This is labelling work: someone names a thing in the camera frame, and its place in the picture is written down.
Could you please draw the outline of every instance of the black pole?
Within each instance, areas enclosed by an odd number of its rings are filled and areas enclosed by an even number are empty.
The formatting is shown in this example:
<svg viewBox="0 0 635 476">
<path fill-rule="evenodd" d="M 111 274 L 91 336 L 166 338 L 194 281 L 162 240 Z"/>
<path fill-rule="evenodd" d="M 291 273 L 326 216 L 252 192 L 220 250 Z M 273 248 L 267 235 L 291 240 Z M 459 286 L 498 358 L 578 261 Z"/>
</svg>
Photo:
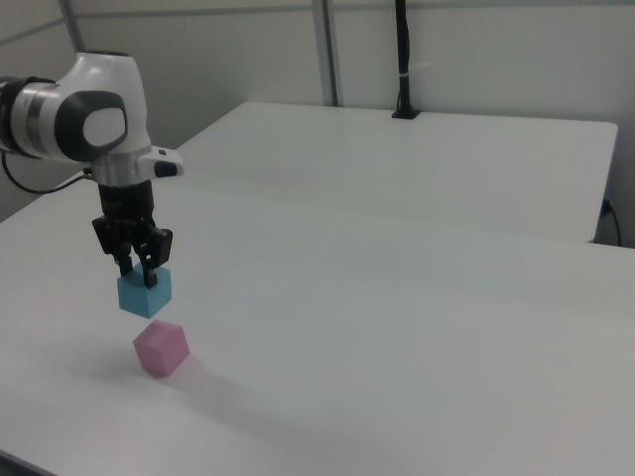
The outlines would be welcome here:
<svg viewBox="0 0 635 476">
<path fill-rule="evenodd" d="M 414 110 L 410 103 L 410 76 L 408 73 L 410 34 L 406 18 L 406 0 L 395 0 L 395 14 L 397 18 L 397 53 L 399 54 L 399 99 L 393 117 L 396 119 L 414 119 L 419 111 Z"/>
</svg>

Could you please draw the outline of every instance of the robotic arm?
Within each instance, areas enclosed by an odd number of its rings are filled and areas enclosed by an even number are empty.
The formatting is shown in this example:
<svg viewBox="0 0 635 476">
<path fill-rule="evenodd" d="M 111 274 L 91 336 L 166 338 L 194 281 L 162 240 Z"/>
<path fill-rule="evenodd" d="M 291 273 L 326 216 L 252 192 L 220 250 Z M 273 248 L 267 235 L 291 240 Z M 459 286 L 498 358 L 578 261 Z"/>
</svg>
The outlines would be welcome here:
<svg viewBox="0 0 635 476">
<path fill-rule="evenodd" d="M 123 54 L 77 54 L 57 82 L 0 77 L 0 150 L 32 159 L 89 163 L 103 216 L 92 224 L 121 276 L 139 256 L 147 288 L 170 258 L 173 234 L 156 226 L 150 180 L 179 176 L 176 151 L 151 145 L 135 61 Z"/>
</svg>

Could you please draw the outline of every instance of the blue cube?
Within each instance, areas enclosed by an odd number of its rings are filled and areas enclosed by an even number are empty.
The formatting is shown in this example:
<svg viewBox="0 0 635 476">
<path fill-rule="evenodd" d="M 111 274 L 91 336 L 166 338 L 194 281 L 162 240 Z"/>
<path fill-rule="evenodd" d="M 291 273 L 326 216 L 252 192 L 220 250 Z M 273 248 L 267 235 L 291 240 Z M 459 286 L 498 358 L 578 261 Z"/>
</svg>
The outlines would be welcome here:
<svg viewBox="0 0 635 476">
<path fill-rule="evenodd" d="M 146 288 L 143 283 L 143 268 L 138 263 L 132 272 L 117 280 L 119 307 L 133 314 L 151 318 L 172 299 L 170 270 L 159 268 L 157 284 Z"/>
</svg>

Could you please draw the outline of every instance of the cube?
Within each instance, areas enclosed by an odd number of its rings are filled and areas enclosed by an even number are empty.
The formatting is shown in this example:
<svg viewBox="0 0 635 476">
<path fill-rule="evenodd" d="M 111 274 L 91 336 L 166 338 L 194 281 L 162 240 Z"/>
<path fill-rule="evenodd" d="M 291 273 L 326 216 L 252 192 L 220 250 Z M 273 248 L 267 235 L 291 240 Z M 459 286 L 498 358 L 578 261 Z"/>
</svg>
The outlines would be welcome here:
<svg viewBox="0 0 635 476">
<path fill-rule="evenodd" d="M 139 362 L 149 374 L 169 377 L 190 355 L 180 325 L 156 319 L 133 341 Z"/>
<path fill-rule="evenodd" d="M 132 272 L 117 279 L 119 307 L 133 314 L 151 318 L 172 300 L 170 270 L 159 268 L 157 284 L 150 289 L 143 283 L 143 268 L 138 263 Z"/>
</svg>

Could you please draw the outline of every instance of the table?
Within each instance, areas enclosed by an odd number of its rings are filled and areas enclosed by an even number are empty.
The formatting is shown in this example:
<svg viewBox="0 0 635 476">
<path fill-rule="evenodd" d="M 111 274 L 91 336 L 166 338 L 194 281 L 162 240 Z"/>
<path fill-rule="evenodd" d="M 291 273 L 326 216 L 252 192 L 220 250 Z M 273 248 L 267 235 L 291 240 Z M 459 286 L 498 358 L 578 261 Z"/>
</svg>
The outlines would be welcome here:
<svg viewBox="0 0 635 476">
<path fill-rule="evenodd" d="M 203 187 L 487 230 L 592 241 L 607 123 L 246 103 L 185 143 Z"/>
<path fill-rule="evenodd" d="M 192 355 L 141 369 L 94 183 L 0 225 L 0 448 L 62 475 L 630 475 L 635 255 L 155 184 Z"/>
</svg>

